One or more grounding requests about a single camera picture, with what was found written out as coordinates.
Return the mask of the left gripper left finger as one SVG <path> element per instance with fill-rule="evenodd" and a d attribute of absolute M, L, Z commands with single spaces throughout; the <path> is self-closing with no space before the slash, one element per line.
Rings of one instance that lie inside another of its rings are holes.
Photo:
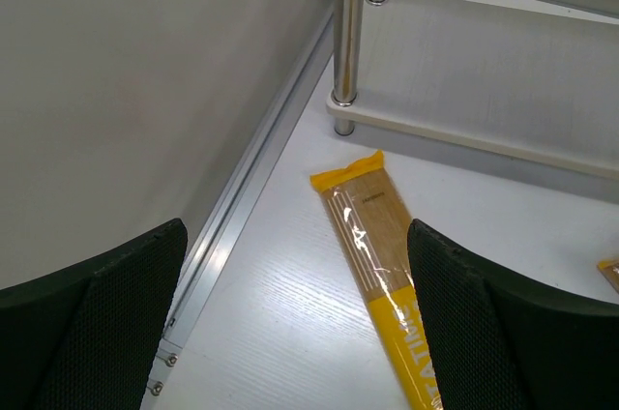
<path fill-rule="evenodd" d="M 2 408 L 139 408 L 187 245 L 173 219 L 3 289 Z"/>

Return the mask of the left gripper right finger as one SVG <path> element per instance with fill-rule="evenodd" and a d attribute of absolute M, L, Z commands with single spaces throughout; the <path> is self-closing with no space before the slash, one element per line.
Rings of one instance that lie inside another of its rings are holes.
<path fill-rule="evenodd" d="M 407 253 L 444 408 L 617 408 L 617 305 L 521 275 L 421 220 Z"/>

